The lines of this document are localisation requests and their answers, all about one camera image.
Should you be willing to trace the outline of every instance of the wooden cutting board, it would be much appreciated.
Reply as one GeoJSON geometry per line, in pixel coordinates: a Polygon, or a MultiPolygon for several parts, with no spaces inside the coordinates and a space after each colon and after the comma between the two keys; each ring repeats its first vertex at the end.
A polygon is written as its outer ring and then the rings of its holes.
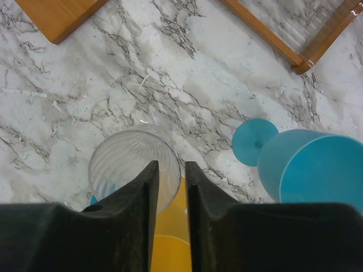
{"type": "Polygon", "coordinates": [[[44,36],[60,44],[108,0],[16,0],[44,36]]]}

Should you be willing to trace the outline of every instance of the transparent cup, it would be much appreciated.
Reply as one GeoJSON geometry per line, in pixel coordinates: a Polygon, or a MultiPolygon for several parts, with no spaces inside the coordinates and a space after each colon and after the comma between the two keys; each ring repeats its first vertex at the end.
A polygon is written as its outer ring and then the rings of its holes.
{"type": "Polygon", "coordinates": [[[116,133],[94,151],[88,180],[98,200],[132,181],[153,160],[159,161],[157,212],[174,199],[180,185],[180,166],[162,126],[141,124],[116,133]]]}

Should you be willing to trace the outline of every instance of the yellow cup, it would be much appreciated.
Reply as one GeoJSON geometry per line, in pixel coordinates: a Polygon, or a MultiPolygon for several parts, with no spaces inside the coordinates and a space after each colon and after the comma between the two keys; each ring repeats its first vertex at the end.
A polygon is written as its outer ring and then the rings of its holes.
{"type": "Polygon", "coordinates": [[[185,181],[182,178],[173,202],[157,214],[151,272],[191,272],[191,247],[185,181]]]}

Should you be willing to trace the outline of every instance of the marble countertop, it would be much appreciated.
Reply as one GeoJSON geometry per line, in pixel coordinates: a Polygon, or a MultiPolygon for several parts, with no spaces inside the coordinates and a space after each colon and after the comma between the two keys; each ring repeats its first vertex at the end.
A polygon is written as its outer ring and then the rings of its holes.
{"type": "Polygon", "coordinates": [[[243,121],[363,141],[363,15],[298,76],[216,0],[110,0],[58,46],[13,0],[0,12],[1,202],[85,208],[95,147],[150,108],[182,165],[242,202],[271,201],[231,150],[243,121]]]}

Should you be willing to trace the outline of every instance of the blue cup rim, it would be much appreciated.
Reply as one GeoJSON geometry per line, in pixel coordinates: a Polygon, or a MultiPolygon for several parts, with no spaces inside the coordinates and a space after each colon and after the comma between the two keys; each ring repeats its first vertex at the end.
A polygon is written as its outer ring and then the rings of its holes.
{"type": "Polygon", "coordinates": [[[349,140],[352,140],[356,143],[358,143],[361,147],[363,147],[363,143],[361,143],[360,141],[352,138],[352,137],[349,137],[349,136],[345,136],[345,135],[339,135],[339,134],[325,134],[325,135],[322,135],[320,137],[317,137],[309,142],[307,142],[305,145],[303,145],[301,148],[299,148],[295,154],[289,159],[288,163],[286,164],[285,168],[284,168],[284,171],[282,172],[282,175],[280,177],[280,182],[279,182],[279,185],[278,185],[278,201],[280,203],[282,203],[282,199],[281,199],[281,187],[282,187],[282,181],[284,179],[284,176],[285,176],[285,173],[286,173],[286,170],[287,168],[289,167],[291,161],[296,157],[297,154],[300,153],[300,151],[302,151],[305,147],[307,147],[308,145],[316,142],[316,141],[319,141],[321,139],[325,139],[325,138],[331,138],[331,137],[339,137],[339,138],[346,138],[346,139],[349,139],[349,140]]]}

